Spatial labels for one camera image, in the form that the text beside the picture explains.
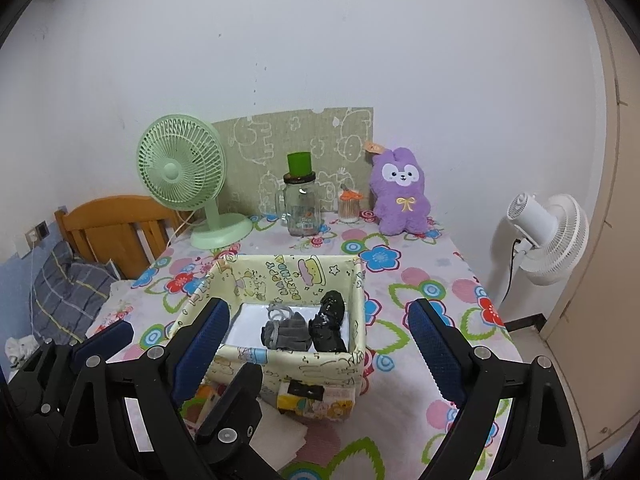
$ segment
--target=green cap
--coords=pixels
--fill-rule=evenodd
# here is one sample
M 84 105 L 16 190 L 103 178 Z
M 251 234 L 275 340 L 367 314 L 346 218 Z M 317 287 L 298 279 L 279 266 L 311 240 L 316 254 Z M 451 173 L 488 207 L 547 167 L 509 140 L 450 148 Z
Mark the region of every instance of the green cap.
M 289 174 L 293 177 L 307 176 L 311 174 L 311 152 L 289 153 Z

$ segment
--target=blue gripper pad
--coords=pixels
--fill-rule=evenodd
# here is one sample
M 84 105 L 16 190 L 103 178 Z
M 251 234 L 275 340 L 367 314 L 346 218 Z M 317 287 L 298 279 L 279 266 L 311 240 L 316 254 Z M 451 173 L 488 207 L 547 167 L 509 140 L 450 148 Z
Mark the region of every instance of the blue gripper pad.
M 104 361 L 116 355 L 133 340 L 133 327 L 119 319 L 104 330 L 76 345 L 71 354 L 71 369 L 78 373 L 84 362 L 92 355 L 99 355 Z
M 210 311 L 209 315 L 202 322 L 200 330 L 193 335 L 193 339 L 174 367 L 174 387 L 171 396 L 177 406 L 195 396 L 229 328 L 228 305 L 220 298 L 212 298 L 193 325 L 181 328 L 175 336 L 177 337 L 183 330 L 188 333 L 188 329 L 200 323 L 200 316 L 207 315 L 207 310 Z
M 456 349 L 450 348 L 450 345 L 447 344 L 447 336 L 455 338 L 457 334 L 446 331 L 455 330 L 463 340 L 464 336 L 456 328 L 446 326 L 427 300 L 414 301 L 409 306 L 408 324 L 409 332 L 418 345 L 440 393 L 460 409 L 466 401 L 465 371 L 463 364 L 458 359 L 460 352 L 456 352 Z M 463 345 L 471 350 L 471 346 L 466 340 L 460 343 L 462 345 L 458 345 L 457 350 L 464 352 Z

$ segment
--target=fan base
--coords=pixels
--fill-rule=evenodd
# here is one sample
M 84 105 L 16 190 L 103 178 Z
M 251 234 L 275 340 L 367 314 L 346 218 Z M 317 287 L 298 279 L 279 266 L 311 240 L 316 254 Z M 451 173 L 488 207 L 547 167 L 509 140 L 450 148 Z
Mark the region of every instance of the fan base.
M 242 240 L 254 228 L 252 222 L 240 213 L 220 215 L 220 227 L 209 229 L 205 223 L 193 229 L 191 245 L 197 249 L 219 249 Z

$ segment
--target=plaid pillow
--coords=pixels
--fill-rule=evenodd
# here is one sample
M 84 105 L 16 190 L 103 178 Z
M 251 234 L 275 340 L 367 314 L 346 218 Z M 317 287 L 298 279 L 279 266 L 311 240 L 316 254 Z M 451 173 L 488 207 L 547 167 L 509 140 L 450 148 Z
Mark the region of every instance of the plaid pillow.
M 108 267 L 74 257 L 69 244 L 57 243 L 31 287 L 36 338 L 83 341 L 115 281 Z

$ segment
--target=tiled floor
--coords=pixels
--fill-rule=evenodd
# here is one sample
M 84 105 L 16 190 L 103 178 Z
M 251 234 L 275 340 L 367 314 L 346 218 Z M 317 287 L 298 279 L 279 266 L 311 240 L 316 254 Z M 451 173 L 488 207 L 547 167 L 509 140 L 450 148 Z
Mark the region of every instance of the tiled floor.
M 574 424 L 575 429 L 578 434 L 578 444 L 580 445 L 580 455 L 582 456 L 582 469 L 584 471 L 584 477 L 587 477 L 589 465 L 587 462 L 587 437 L 584 433 L 584 428 L 582 426 L 582 421 L 580 420 L 580 416 L 578 414 L 578 409 L 576 408 L 574 398 L 569 390 L 569 386 L 564 380 L 564 375 L 560 371 L 558 367 L 558 363 L 554 358 L 554 355 L 551 353 L 551 350 L 546 345 L 542 339 L 540 339 L 540 334 L 534 327 L 523 328 L 520 330 L 516 330 L 515 332 L 511 332 L 509 334 L 513 339 L 518 352 L 522 356 L 522 360 L 526 363 L 530 363 L 539 355 L 545 355 L 551 359 L 556 371 L 558 372 L 558 376 L 560 377 L 560 382 L 562 383 L 562 387 L 564 388 L 564 394 L 566 395 L 567 401 L 569 402 L 569 409 L 571 410 L 571 414 L 574 416 Z

